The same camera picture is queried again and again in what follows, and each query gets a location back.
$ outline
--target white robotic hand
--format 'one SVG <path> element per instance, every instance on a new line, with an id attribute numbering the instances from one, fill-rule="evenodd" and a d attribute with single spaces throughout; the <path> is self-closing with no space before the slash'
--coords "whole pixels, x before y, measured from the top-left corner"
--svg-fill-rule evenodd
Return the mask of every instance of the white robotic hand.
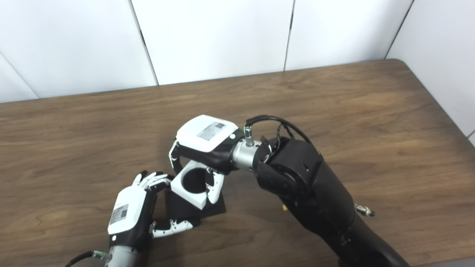
<path id="1" fill-rule="evenodd" d="M 147 171 L 139 173 L 131 186 L 121 190 L 115 200 L 114 210 L 107 231 L 109 233 L 109 253 L 88 251 L 72 259 L 66 266 L 95 257 L 105 261 L 108 267 L 134 267 L 139 254 L 147 247 L 152 238 L 164 237 L 189 230 L 200 224 L 199 219 L 165 221 L 164 227 L 158 227 L 152 221 L 157 201 L 157 193 L 170 187 L 173 176 L 163 172 Z"/>

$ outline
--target circular hole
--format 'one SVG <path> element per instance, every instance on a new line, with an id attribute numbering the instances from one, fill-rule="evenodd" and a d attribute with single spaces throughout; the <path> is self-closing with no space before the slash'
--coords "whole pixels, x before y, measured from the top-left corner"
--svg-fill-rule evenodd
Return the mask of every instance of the circular hole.
<path id="1" fill-rule="evenodd" d="M 183 176 L 181 184 L 183 185 L 183 188 L 190 193 L 199 194 L 206 192 L 205 175 L 205 169 L 193 169 Z"/>

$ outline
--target cylindrical joint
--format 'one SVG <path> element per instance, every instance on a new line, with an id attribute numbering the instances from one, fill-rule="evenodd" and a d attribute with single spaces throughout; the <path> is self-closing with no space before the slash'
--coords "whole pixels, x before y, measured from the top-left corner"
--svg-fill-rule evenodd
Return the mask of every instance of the cylindrical joint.
<path id="1" fill-rule="evenodd" d="M 113 246 L 109 251 L 112 259 L 105 263 L 108 267 L 135 267 L 139 252 L 128 246 Z"/>
<path id="2" fill-rule="evenodd" d="M 244 126 L 244 137 L 246 139 L 246 146 L 254 146 L 254 139 L 252 139 L 251 126 Z"/>
<path id="3" fill-rule="evenodd" d="M 254 155 L 256 154 L 257 148 L 261 145 L 261 142 L 253 140 L 253 144 L 253 146 L 248 146 L 242 139 L 236 144 L 232 152 L 233 164 L 236 168 L 252 171 Z"/>

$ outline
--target panel seam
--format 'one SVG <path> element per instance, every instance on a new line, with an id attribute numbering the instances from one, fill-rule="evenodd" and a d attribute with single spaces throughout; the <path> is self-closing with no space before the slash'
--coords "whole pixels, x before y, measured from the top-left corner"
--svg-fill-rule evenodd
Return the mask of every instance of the panel seam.
<path id="1" fill-rule="evenodd" d="M 15 67 L 10 63 L 10 61 L 8 60 L 8 58 L 0 51 L 0 55 L 5 59 L 5 61 L 7 61 L 7 63 L 10 65 L 10 67 L 15 71 L 15 73 L 18 75 L 18 77 L 20 77 L 20 79 L 26 84 L 26 86 L 28 86 L 28 88 L 31 90 L 31 92 L 36 96 L 37 99 L 40 99 L 40 97 L 38 96 L 38 94 L 35 92 L 35 90 L 33 90 L 33 88 L 31 88 L 31 86 L 26 82 L 26 80 L 23 78 L 23 76 L 20 75 L 20 73 L 17 71 L 17 69 L 15 69 Z"/>
<path id="2" fill-rule="evenodd" d="M 292 32 L 292 24 L 294 22 L 295 1 L 296 0 L 294 0 L 294 3 L 292 4 L 292 14 L 290 16 L 289 35 L 287 37 L 287 47 L 285 48 L 284 71 L 285 67 L 287 66 L 287 55 L 289 54 L 290 33 Z"/>
<path id="3" fill-rule="evenodd" d="M 140 23 L 139 23 L 139 20 L 137 19 L 135 8 L 133 7 L 132 0 L 128 0 L 128 2 L 130 5 L 130 9 L 132 11 L 133 20 L 135 20 L 135 25 L 137 27 L 137 30 L 139 31 L 140 38 L 142 39 L 143 49 L 145 50 L 145 55 L 147 56 L 147 60 L 150 65 L 150 70 L 152 71 L 153 79 L 155 80 L 156 85 L 159 86 L 160 84 L 158 83 L 157 74 L 155 73 L 155 68 L 153 67 L 152 59 L 150 58 L 150 53 L 148 51 L 147 44 L 145 43 L 145 39 L 143 38 L 142 28 L 140 28 Z"/>
<path id="4" fill-rule="evenodd" d="M 467 135 L 467 138 L 472 137 L 472 135 L 474 135 L 474 134 L 475 134 L 475 130 L 473 130 L 473 132 L 471 132 L 469 135 Z"/>
<path id="5" fill-rule="evenodd" d="M 392 45 L 394 45 L 394 41 L 396 41 L 396 38 L 398 37 L 398 34 L 401 31 L 402 25 L 404 24 L 404 22 L 406 21 L 406 18 L 408 17 L 409 11 L 412 8 L 412 4 L 414 4 L 414 0 L 412 0 L 411 5 L 409 5 L 408 11 L 406 12 L 406 15 L 404 15 L 404 18 L 402 19 L 401 25 L 399 25 L 399 29 L 396 32 L 396 35 L 394 36 L 394 39 L 392 40 L 391 45 L 389 46 L 389 49 L 386 52 L 386 55 L 384 56 L 384 59 L 387 59 L 389 51 L 391 51 Z"/>

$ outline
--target black square base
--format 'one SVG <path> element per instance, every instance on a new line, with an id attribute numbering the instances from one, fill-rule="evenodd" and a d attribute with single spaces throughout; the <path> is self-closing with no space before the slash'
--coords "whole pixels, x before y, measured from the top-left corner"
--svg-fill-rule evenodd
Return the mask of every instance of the black square base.
<path id="1" fill-rule="evenodd" d="M 222 193 L 219 194 L 218 201 L 215 204 L 211 204 L 206 199 L 206 205 L 203 210 L 200 210 L 174 192 L 168 191 L 165 192 L 165 207 L 167 217 L 170 219 L 202 219 L 226 212 Z"/>

